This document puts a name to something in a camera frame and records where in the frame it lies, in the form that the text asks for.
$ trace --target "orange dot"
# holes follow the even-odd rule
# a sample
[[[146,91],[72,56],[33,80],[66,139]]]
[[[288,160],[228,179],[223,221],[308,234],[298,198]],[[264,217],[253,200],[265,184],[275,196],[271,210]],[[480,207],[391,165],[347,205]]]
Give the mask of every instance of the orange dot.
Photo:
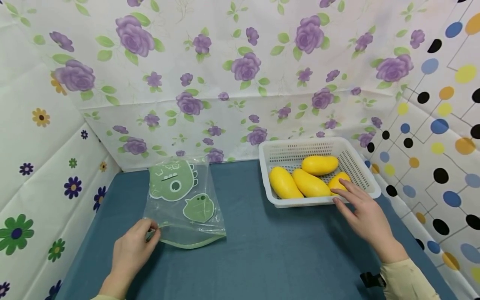
[[[469,155],[475,150],[475,144],[472,142],[472,139],[462,137],[455,142],[455,149],[460,154]]]
[[[441,100],[448,100],[451,97],[453,97],[454,89],[451,86],[446,86],[443,89],[440,90],[438,93],[438,96],[440,97]]]

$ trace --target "plastic bag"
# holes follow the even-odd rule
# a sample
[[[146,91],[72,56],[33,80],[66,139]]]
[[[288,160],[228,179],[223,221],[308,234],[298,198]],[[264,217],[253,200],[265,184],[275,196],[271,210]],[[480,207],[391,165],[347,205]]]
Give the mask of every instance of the plastic bag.
[[[161,241],[184,249],[225,237],[210,165],[202,157],[171,157],[148,168],[144,217],[162,228]]]

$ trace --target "mango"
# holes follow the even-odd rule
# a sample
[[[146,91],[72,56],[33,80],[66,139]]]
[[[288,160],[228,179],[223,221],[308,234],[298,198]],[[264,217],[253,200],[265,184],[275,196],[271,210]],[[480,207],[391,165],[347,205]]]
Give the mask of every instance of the mango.
[[[282,199],[303,198],[290,173],[282,167],[274,167],[268,175],[270,185]]]

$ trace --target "black dot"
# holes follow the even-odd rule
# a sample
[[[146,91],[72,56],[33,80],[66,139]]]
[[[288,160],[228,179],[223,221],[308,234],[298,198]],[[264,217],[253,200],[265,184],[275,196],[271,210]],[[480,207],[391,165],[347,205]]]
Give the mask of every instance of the black dot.
[[[428,53],[435,53],[438,50],[440,50],[441,47],[442,47],[442,41],[436,38],[435,40],[433,40],[433,43],[432,43],[432,45],[430,46],[430,48],[428,49],[427,52]]]
[[[413,140],[409,137],[406,138],[405,140],[403,140],[403,146],[410,149],[411,147],[413,147]]]
[[[475,230],[480,230],[480,218],[476,215],[468,215],[467,218],[468,226],[472,227]]]
[[[427,103],[428,99],[430,99],[430,94],[428,92],[421,92],[418,96],[417,96],[417,101],[420,103],[420,104],[425,104]]]
[[[396,192],[396,188],[393,185],[387,185],[387,194],[392,197],[398,195],[398,193]]]
[[[433,228],[441,235],[448,235],[450,233],[450,228],[448,228],[447,223],[440,219],[433,220]]]

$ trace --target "sleeve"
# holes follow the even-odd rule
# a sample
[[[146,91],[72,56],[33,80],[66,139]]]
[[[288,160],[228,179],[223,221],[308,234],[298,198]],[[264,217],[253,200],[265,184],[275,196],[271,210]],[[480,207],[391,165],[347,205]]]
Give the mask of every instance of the sleeve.
[[[440,297],[411,259],[382,264],[387,300],[439,300]]]

